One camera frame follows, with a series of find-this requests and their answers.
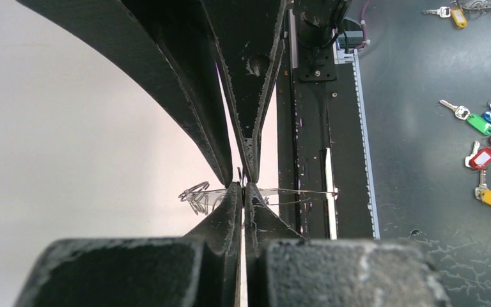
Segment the yellow tagged key lower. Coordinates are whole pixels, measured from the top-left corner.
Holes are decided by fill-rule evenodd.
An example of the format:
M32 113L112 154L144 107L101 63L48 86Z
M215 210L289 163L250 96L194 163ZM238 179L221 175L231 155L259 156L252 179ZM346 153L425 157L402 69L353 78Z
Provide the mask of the yellow tagged key lower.
M486 169L479 171L479 184L474 188L474 195L477 200L491 206L491 190L487 186L486 172Z

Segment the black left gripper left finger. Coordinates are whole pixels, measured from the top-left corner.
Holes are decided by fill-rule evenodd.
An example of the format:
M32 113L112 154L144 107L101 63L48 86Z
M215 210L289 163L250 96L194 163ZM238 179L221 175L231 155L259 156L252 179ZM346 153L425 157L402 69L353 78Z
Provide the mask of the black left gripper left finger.
M238 306L241 205L225 199L181 237L61 239L16 306Z

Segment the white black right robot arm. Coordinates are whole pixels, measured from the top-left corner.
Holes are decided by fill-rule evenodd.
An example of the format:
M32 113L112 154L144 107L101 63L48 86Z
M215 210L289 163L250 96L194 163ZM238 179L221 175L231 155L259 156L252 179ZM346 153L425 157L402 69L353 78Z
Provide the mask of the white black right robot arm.
M251 182L286 46L318 54L341 31L348 1L24 1L137 83L195 142L221 184L233 180L228 128Z

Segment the red tagged key lower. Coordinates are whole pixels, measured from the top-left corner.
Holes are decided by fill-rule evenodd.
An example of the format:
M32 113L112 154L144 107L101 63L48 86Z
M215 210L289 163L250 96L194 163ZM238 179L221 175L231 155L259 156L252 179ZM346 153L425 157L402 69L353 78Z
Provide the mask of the red tagged key lower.
M487 169L491 163L491 148L481 147L479 141L472 144L471 153L464 158L464 166L473 170Z

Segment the green tagged key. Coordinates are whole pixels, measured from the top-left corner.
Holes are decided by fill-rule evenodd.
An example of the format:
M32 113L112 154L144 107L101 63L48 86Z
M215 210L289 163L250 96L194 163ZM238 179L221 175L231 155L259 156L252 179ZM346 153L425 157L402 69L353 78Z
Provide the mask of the green tagged key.
M455 118L466 122L470 127L475 129L480 134L484 136L491 136L491 123L488 123L480 115L472 113L465 106L456 106L444 99L440 99L439 104L450 109L453 112Z

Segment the yellow tagged key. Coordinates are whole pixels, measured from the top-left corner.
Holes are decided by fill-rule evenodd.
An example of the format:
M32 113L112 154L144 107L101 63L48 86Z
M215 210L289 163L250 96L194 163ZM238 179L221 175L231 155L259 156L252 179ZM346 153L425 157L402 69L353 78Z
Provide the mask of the yellow tagged key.
M440 6L436 9L423 10L425 15L436 15L442 19L452 19L458 29L464 29L468 26L468 21L464 11L459 7Z
M486 172L486 169L479 171L479 184L474 188L474 195L477 200L491 206L491 190L487 186Z

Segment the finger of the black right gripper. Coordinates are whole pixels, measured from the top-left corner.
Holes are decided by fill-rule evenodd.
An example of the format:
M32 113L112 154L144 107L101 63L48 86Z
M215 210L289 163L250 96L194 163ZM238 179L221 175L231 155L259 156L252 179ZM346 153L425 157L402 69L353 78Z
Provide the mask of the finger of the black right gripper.
M284 49L286 1L203 1L238 151L260 176L261 133Z
M232 158L199 1L24 1L107 58L195 142L223 185Z

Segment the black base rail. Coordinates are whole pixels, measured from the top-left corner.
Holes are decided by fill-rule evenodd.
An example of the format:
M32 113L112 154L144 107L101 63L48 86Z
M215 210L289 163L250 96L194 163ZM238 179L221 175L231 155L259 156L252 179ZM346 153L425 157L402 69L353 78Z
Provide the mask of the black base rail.
M349 1L292 1L284 15L285 47L275 89L278 187L336 187L329 113L336 50L343 42L359 53L368 45L364 19L349 19L349 8ZM304 237L341 239L336 200L281 205L279 215Z

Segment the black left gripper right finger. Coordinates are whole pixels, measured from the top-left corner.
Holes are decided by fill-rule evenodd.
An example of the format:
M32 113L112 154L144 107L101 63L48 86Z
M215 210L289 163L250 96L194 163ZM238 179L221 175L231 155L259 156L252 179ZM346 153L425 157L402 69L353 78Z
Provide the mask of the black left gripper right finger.
M244 190L250 306L450 306L441 276L408 240L305 239Z

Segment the metal oval keyring plate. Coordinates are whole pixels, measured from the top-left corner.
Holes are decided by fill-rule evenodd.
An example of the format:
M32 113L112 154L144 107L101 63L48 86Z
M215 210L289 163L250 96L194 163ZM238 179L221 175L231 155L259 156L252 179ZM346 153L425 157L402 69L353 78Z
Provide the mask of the metal oval keyring plate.
M227 188L211 189L210 182L203 181L183 190L178 195L178 199L182 203L187 203L197 216L209 216L227 198L236 200L239 205L242 205L246 184L245 175L241 175L240 180L237 182L237 195L232 196ZM268 207L312 204L314 201L336 200L338 195L339 189L336 187L328 191L281 187L258 189L258 198Z

